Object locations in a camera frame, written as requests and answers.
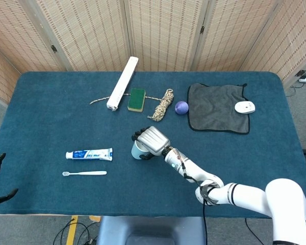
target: toothpaste cap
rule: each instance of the toothpaste cap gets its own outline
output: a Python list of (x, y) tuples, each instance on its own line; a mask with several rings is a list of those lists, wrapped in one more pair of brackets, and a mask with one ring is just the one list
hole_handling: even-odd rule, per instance
[(72, 159), (72, 152), (66, 152), (66, 159)]

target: floor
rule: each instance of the floor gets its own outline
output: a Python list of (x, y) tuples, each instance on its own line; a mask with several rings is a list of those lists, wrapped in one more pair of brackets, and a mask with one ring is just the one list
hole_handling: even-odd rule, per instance
[[(292, 111), (298, 137), (303, 149), (306, 149), (306, 84), (294, 85), (297, 88), (289, 88), (286, 91), (288, 103)], [(5, 108), (0, 105), (0, 125), (5, 114)], [(71, 220), (71, 216), (37, 216), (37, 215), (0, 215), (0, 244), (24, 245), (24, 244), (66, 244), (68, 229), (65, 230), (60, 243), (60, 236), (54, 239), (57, 233)], [(88, 226), (93, 223), (88, 216), (79, 216), (78, 222)], [(250, 228), (264, 244), (272, 244), (272, 220), (247, 219)], [(248, 230), (243, 218), (208, 218), (208, 242), (210, 245), (230, 244), (261, 244)], [(94, 239), (98, 234), (99, 224), (93, 224), (89, 228), (90, 238)], [(81, 237), (84, 227), (78, 224), (73, 244), (84, 244), (88, 240), (85, 232)]]

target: toothpaste tube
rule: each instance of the toothpaste tube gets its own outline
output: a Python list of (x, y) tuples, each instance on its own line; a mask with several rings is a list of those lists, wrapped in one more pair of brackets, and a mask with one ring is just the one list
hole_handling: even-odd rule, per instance
[(66, 152), (66, 159), (98, 159), (112, 161), (112, 148)]

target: blue tablecloth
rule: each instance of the blue tablecloth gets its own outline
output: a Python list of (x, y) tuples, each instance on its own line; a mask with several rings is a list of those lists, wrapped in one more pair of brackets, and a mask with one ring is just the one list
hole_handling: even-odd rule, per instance
[[(127, 91), (143, 88), (162, 97), (174, 90), (164, 119), (154, 122), (159, 102), (145, 100), (142, 113), (127, 109), (124, 96), (117, 111), (106, 102), (120, 72), (29, 72), (17, 82), (0, 129), (0, 151), (7, 156), (0, 173), (0, 195), (19, 188), (0, 205), (0, 213), (84, 215), (201, 216), (196, 185), (183, 179), (162, 157), (150, 161), (131, 156), (131, 135), (156, 126), (200, 167), (224, 183), (265, 189), (276, 178), (299, 183), (306, 194), (306, 163), (279, 78), (269, 72), (137, 72)], [(244, 95), (256, 105), (250, 133), (195, 132), (174, 105), (187, 99), (193, 83), (247, 83)], [(113, 161), (66, 160), (67, 151), (113, 148)], [(69, 176), (63, 171), (106, 170), (106, 176)], [(230, 205), (208, 207), (207, 216), (262, 217)]]

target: purple ball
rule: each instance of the purple ball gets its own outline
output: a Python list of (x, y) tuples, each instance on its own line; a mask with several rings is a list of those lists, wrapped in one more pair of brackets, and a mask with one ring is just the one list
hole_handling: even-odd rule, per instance
[(188, 111), (188, 104), (184, 101), (179, 101), (175, 107), (174, 110), (176, 111), (177, 114), (183, 115), (186, 114)]

